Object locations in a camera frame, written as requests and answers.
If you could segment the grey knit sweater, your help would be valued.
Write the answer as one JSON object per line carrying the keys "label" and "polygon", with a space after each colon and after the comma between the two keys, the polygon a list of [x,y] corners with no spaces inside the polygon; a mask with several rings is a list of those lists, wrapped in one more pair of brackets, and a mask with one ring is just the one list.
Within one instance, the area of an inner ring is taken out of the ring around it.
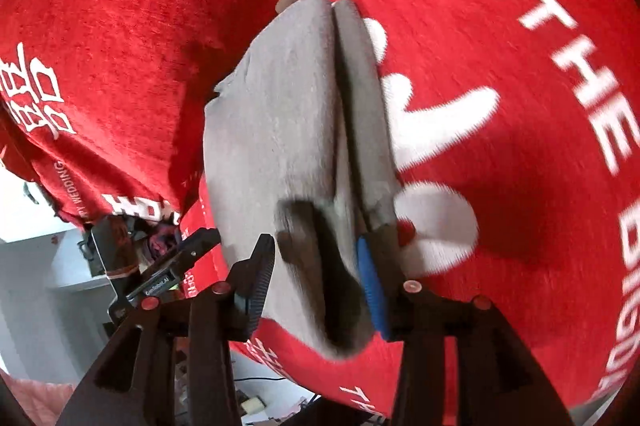
{"label": "grey knit sweater", "polygon": [[299,0],[206,105],[204,169],[224,260],[276,242],[264,313],[329,360],[374,332],[357,242],[399,250],[400,190],[372,42],[351,0]]}

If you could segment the dark patterned clothes pile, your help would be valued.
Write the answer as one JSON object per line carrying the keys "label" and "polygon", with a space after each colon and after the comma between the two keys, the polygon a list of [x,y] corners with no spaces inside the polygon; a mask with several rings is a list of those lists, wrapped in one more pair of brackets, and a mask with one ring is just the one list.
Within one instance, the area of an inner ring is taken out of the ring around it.
{"label": "dark patterned clothes pile", "polygon": [[150,268],[181,242],[179,227],[171,220],[149,222],[140,217],[130,217],[128,226],[141,271]]}

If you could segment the white cabinet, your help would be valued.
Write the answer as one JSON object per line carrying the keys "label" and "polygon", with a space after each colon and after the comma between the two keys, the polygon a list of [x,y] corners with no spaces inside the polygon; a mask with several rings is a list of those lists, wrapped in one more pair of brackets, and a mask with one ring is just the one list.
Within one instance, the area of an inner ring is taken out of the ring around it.
{"label": "white cabinet", "polygon": [[77,229],[1,245],[1,367],[77,384],[108,341],[105,276],[93,276]]}

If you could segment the red sofa back cover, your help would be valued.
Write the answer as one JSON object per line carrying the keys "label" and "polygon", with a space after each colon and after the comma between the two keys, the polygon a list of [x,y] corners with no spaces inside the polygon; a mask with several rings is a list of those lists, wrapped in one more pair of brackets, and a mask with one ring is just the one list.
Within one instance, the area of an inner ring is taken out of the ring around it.
{"label": "red sofa back cover", "polygon": [[284,0],[1,0],[1,163],[82,226],[188,209],[204,108]]}

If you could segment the red sofa seat cover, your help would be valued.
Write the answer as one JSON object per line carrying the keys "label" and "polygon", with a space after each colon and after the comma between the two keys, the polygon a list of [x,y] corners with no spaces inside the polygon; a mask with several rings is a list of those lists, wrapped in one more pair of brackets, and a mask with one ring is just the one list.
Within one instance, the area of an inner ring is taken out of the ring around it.
{"label": "red sofa seat cover", "polygon": [[[443,298],[490,299],[567,412],[623,387],[639,355],[637,1],[351,1],[382,85],[402,273]],[[205,108],[201,206],[216,224]],[[230,349],[392,416],[402,345],[375,328],[329,360],[262,310]]]}

